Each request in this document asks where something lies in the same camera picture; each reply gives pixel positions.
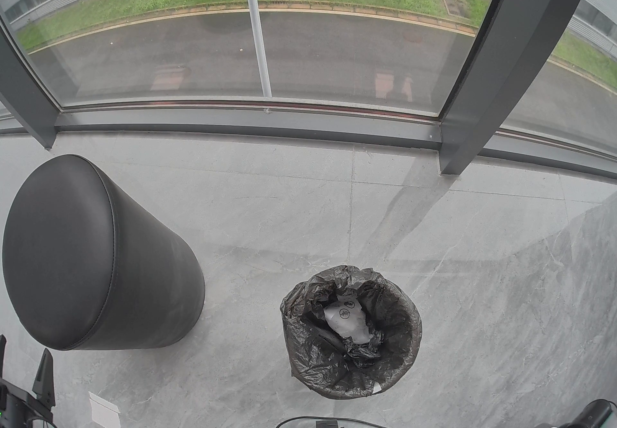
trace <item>asphalt road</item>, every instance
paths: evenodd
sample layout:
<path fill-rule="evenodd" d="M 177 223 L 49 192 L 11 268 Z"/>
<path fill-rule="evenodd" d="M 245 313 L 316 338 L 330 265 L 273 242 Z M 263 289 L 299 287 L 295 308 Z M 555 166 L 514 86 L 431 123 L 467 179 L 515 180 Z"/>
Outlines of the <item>asphalt road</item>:
<path fill-rule="evenodd" d="M 262 12 L 275 97 L 438 113 L 472 38 L 375 18 Z M 63 104 L 144 95 L 261 95 L 248 13 L 141 23 L 35 53 Z M 617 152 L 617 97 L 547 63 L 506 126 Z"/>

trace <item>manhole cover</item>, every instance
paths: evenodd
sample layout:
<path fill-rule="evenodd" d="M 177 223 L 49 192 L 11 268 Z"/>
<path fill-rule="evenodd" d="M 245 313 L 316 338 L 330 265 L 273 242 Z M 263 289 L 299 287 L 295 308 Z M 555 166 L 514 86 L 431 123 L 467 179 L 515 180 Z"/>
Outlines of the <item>manhole cover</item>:
<path fill-rule="evenodd" d="M 469 18 L 469 7 L 465 0 L 443 0 L 443 4 L 445 4 L 448 15 Z"/>

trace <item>black trash bag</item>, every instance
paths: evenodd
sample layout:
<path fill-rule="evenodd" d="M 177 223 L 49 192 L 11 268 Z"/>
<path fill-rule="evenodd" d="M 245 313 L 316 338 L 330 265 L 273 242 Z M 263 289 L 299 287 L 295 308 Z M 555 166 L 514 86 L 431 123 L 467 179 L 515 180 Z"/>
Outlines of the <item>black trash bag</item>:
<path fill-rule="evenodd" d="M 323 309 L 337 295 L 354 297 L 362 306 L 373 333 L 368 345 L 342 339 L 328 326 Z M 422 339 L 420 314 L 409 297 L 373 269 L 351 265 L 296 285 L 283 299 L 281 314 L 291 374 L 330 399 L 389 389 L 412 367 Z"/>

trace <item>white sticker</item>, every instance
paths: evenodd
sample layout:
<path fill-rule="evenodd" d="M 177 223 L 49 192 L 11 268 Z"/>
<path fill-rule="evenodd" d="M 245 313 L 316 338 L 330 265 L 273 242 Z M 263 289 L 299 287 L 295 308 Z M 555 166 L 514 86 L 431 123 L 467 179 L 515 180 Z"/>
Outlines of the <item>white sticker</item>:
<path fill-rule="evenodd" d="M 120 410 L 118 406 L 102 399 L 97 394 L 89 392 L 90 407 L 92 408 L 92 421 L 103 428 L 120 428 Z"/>

